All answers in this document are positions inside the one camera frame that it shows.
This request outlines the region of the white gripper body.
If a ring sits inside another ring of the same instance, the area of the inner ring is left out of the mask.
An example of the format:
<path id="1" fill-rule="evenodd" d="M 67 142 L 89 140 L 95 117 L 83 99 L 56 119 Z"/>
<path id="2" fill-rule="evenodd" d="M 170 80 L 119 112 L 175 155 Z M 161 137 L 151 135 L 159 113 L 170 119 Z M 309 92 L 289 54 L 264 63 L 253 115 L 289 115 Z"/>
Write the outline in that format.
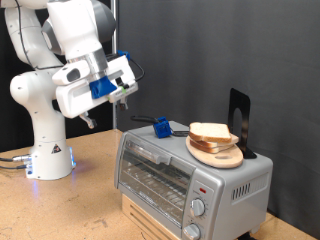
<path id="1" fill-rule="evenodd" d="M 75 59 L 54 74 L 56 99 L 62 114 L 74 118 L 109 101 L 117 102 L 138 90 L 126 55 L 110 62 L 101 72 L 88 60 Z"/>

